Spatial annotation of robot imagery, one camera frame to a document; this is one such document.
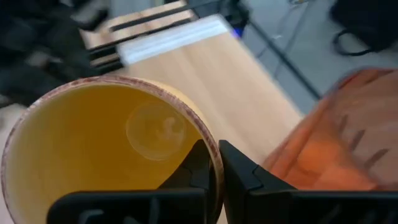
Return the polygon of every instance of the wooden table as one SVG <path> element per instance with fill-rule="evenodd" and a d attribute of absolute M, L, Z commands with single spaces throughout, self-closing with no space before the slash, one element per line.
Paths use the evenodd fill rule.
<path fill-rule="evenodd" d="M 185 11 L 113 33 L 107 28 L 183 4 L 174 2 L 117 17 L 103 24 L 97 33 L 84 32 L 82 35 L 87 47 L 92 48 L 181 19 L 194 20 L 192 12 Z M 206 19 L 209 20 L 204 18 L 183 26 L 203 25 Z M 180 27 L 171 31 L 179 32 L 178 29 Z M 158 35 L 161 38 L 165 32 L 169 30 L 132 40 L 131 43 L 148 44 L 151 37 Z M 256 163 L 261 163 L 302 117 L 245 46 L 228 31 L 147 59 L 142 58 L 110 75 L 147 78 L 180 90 L 201 109 L 216 140 L 228 140 Z M 13 105 L 0 111 L 0 117 L 4 120 L 0 127 L 3 145 L 23 110 Z M 12 223 L 4 203 L 0 203 L 0 223 Z M 224 214 L 219 223 L 226 223 Z"/>

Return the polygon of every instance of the gray floor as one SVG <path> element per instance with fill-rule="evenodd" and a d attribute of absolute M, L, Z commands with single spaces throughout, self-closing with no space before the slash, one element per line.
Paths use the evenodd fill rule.
<path fill-rule="evenodd" d="M 161 0 L 115 0 L 113 16 L 153 7 Z M 288 0 L 242 0 L 253 9 L 254 20 L 275 39 L 275 43 L 289 56 L 311 85 L 321 94 L 350 71 L 368 67 L 398 67 L 398 52 L 386 50 L 360 57 L 344 57 L 331 47 L 333 36 L 342 28 L 328 17 L 335 0 L 309 0 L 292 7 Z M 264 53 L 258 60 L 273 76 L 283 90 L 304 113 L 316 103 L 307 89 L 296 79 L 276 54 L 267 49 L 264 42 L 248 27 L 243 42 L 254 55 Z M 345 38 L 345 46 L 351 50 L 363 49 L 355 38 Z"/>

